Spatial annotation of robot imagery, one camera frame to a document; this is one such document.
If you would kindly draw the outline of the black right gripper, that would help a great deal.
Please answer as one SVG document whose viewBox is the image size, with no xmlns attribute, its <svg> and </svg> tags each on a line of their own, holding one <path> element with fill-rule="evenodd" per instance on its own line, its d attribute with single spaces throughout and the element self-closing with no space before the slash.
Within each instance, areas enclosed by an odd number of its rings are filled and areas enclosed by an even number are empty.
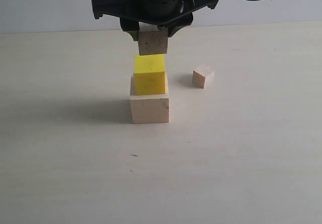
<svg viewBox="0 0 322 224">
<path fill-rule="evenodd" d="M 122 31 L 138 41 L 139 23 L 168 29 L 171 38 L 193 22 L 193 12 L 214 9 L 218 0 L 91 0 L 95 19 L 104 15 L 119 18 Z"/>
</svg>

